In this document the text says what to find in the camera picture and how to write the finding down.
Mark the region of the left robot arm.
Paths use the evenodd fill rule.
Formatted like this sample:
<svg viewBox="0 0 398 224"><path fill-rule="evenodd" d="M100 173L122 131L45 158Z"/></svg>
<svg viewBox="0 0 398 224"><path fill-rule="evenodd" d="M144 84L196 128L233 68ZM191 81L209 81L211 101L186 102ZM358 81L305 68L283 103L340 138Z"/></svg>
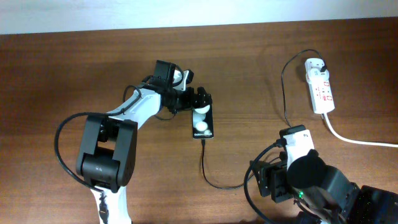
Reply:
<svg viewBox="0 0 398 224"><path fill-rule="evenodd" d="M86 119L76 172L92 185L100 223L131 223L126 186L134 172L139 128L162 108L208 112L211 95L189 87L194 73L158 60L121 106Z"/></svg>

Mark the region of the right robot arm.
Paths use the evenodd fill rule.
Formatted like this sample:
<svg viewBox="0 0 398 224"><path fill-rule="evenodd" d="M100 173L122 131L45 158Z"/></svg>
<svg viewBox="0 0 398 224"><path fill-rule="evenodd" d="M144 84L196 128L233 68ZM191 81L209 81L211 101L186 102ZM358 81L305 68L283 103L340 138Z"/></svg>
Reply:
<svg viewBox="0 0 398 224"><path fill-rule="evenodd" d="M329 166L314 149L287 163L251 161L262 197L276 203L293 199L301 211L295 223L397 224L397 194L357 184L336 167Z"/></svg>

